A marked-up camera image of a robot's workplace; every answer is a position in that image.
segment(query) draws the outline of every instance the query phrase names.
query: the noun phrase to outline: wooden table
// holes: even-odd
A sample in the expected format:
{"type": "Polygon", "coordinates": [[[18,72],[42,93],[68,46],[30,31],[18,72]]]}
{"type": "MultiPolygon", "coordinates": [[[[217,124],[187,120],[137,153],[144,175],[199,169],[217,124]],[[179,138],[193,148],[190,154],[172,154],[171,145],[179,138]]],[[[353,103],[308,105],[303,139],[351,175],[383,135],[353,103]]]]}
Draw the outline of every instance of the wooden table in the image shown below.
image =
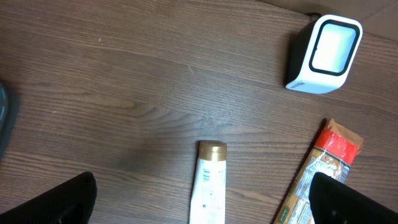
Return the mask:
{"type": "Polygon", "coordinates": [[[360,134],[346,184],[398,212],[398,44],[365,34],[345,85],[286,90],[310,19],[257,1],[4,0],[0,78],[21,109],[0,212],[83,171],[91,223],[187,223],[196,141],[228,143],[227,223],[270,223],[323,118],[360,134]]]}

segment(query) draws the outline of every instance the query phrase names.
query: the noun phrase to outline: black object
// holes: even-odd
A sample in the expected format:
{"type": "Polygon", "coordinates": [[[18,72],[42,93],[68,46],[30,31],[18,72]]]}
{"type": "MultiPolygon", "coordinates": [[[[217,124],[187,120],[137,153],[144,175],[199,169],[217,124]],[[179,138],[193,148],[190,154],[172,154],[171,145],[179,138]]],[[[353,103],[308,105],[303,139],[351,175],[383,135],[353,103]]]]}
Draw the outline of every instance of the black object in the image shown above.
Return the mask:
{"type": "Polygon", "coordinates": [[[393,224],[398,214],[337,180],[317,172],[310,187],[315,224],[393,224]]]}
{"type": "Polygon", "coordinates": [[[77,177],[0,215],[0,223],[86,224],[97,194],[91,172],[77,177]]]}
{"type": "Polygon", "coordinates": [[[6,150],[18,110],[17,94],[0,83],[0,159],[6,150]]]}
{"type": "Polygon", "coordinates": [[[320,14],[319,12],[308,12],[308,13],[305,13],[305,15],[307,15],[307,16],[317,16],[318,18],[322,17],[322,14],[320,14]]]}
{"type": "Polygon", "coordinates": [[[317,20],[318,19],[303,27],[290,45],[289,68],[287,71],[286,84],[295,80],[300,73],[305,53],[307,53],[307,47],[310,42],[312,30],[317,20]]]}

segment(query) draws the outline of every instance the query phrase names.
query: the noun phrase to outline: white tube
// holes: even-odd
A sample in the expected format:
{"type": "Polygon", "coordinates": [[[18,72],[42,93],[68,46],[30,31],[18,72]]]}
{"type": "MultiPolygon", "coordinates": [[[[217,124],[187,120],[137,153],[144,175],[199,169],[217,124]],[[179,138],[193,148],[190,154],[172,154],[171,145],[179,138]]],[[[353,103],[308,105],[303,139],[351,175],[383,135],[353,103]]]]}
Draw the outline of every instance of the white tube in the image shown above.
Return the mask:
{"type": "Polygon", "coordinates": [[[189,224],[225,223],[226,144],[201,141],[189,224]]]}

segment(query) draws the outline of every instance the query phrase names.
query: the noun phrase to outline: label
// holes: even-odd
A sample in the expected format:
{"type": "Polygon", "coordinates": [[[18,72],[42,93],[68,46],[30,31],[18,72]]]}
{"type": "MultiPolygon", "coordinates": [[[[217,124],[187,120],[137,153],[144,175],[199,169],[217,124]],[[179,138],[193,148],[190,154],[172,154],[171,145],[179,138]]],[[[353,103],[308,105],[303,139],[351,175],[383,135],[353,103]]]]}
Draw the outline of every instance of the label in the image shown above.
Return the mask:
{"type": "Polygon", "coordinates": [[[346,181],[348,171],[349,171],[349,166],[341,164],[341,175],[338,178],[338,181],[341,182],[342,184],[346,181]]]}
{"type": "Polygon", "coordinates": [[[304,84],[305,84],[305,83],[303,82],[303,80],[301,80],[301,81],[299,81],[298,83],[294,84],[294,85],[292,86],[292,89],[297,88],[297,87],[299,87],[299,86],[301,86],[301,85],[304,85],[304,84]]]}
{"type": "Polygon", "coordinates": [[[307,224],[312,212],[309,202],[298,200],[288,224],[307,224]]]}
{"type": "Polygon", "coordinates": [[[326,128],[322,130],[314,147],[328,151],[349,165],[353,163],[359,150],[357,145],[351,144],[343,136],[326,128]]]}
{"type": "Polygon", "coordinates": [[[225,223],[226,161],[198,159],[189,224],[225,223]]]}
{"type": "Polygon", "coordinates": [[[279,218],[279,222],[280,223],[283,223],[285,221],[285,218],[286,218],[287,214],[289,214],[288,206],[285,207],[284,212],[282,212],[282,215],[279,218]]]}
{"type": "Polygon", "coordinates": [[[294,194],[309,202],[308,197],[310,195],[311,182],[315,173],[322,172],[330,177],[333,177],[335,170],[335,166],[329,165],[326,162],[321,161],[319,158],[312,157],[311,161],[305,168],[303,176],[297,184],[294,194]]]}

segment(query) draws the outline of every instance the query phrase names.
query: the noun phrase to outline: package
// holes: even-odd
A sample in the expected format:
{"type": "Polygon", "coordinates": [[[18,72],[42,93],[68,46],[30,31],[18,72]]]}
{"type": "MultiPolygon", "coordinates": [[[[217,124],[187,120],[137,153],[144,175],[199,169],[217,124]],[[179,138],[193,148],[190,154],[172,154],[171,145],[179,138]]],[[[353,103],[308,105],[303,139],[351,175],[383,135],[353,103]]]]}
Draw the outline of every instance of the package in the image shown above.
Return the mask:
{"type": "Polygon", "coordinates": [[[224,224],[226,149],[219,141],[200,141],[189,224],[224,224]]]}
{"type": "Polygon", "coordinates": [[[326,122],[275,219],[274,224],[315,223],[308,199],[316,172],[344,183],[355,156],[362,150],[363,139],[335,120],[326,122]]]}

